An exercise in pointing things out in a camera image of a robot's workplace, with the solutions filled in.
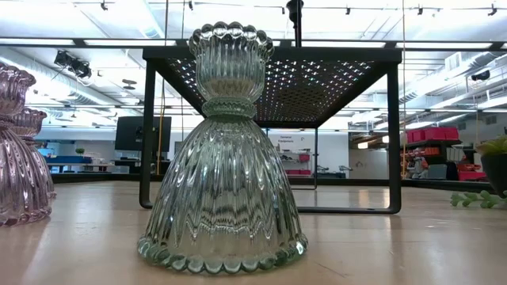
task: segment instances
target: table surface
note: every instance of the table surface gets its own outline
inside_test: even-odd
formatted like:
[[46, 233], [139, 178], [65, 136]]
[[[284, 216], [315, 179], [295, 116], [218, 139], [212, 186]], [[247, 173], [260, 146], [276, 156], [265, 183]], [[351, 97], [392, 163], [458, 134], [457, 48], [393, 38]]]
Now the table surface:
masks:
[[[147, 47], [143, 57], [203, 115], [188, 46]], [[401, 51], [391, 49], [275, 47], [253, 120], [260, 127], [317, 128], [401, 61]]]
[[[152, 183], [152, 196], [160, 184]], [[57, 184], [51, 218], [0, 228], [2, 285], [505, 284], [507, 208], [453, 208], [450, 192], [403, 189], [399, 215], [300, 215], [307, 255], [270, 272], [190, 275], [136, 251], [150, 212], [138, 183]], [[294, 191], [300, 206], [382, 207], [386, 188]]]

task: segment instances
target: glass cup top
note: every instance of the glass cup top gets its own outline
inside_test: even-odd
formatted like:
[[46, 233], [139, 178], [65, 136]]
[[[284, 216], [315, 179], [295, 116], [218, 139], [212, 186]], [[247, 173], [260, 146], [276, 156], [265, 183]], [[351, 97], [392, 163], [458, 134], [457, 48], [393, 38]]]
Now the glass cup top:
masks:
[[274, 52], [263, 31], [238, 22], [206, 24], [189, 40], [196, 56], [197, 88], [206, 100], [244, 98], [255, 102], [264, 89], [265, 63]]

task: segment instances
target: potted plant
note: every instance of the potted plant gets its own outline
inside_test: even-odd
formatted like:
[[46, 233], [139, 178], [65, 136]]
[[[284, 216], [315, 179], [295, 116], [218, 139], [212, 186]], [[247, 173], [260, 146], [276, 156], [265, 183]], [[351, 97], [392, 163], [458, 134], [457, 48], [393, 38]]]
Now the potted plant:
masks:
[[481, 154], [482, 169], [491, 187], [502, 198], [507, 190], [507, 135], [487, 141], [475, 148]]
[[85, 153], [85, 149], [83, 149], [83, 148], [77, 148], [76, 149], [76, 154], [79, 154], [79, 155], [82, 156], [84, 153]]

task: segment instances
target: pink glass candle holder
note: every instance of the pink glass candle holder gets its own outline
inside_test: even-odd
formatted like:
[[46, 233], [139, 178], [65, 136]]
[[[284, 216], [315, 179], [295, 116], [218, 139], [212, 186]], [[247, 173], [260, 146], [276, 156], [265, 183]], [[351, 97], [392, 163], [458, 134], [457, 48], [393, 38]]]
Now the pink glass candle holder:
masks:
[[48, 216], [48, 193], [41, 187], [30, 148], [12, 131], [12, 115], [25, 105], [35, 78], [0, 63], [0, 226], [33, 222]]
[[33, 162], [35, 163], [35, 174], [39, 178], [39, 185], [46, 188], [49, 198], [55, 198], [55, 186], [49, 172], [46, 160], [35, 148], [33, 137], [38, 135], [42, 128], [42, 120], [48, 115], [45, 112], [23, 108], [21, 112], [13, 116], [14, 125], [11, 130], [19, 135], [29, 147]]

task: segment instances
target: computer monitor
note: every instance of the computer monitor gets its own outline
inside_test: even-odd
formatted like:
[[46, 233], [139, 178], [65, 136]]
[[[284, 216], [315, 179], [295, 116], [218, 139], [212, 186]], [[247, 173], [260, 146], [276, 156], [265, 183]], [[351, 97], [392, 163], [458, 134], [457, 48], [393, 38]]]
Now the computer monitor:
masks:
[[[158, 134], [160, 132], [160, 117], [153, 118], [153, 147], [154, 154], [158, 151]], [[118, 118], [116, 125], [115, 150], [143, 150], [143, 118], [142, 116], [124, 116]], [[171, 117], [162, 120], [162, 148], [161, 152], [169, 151], [171, 136]]]

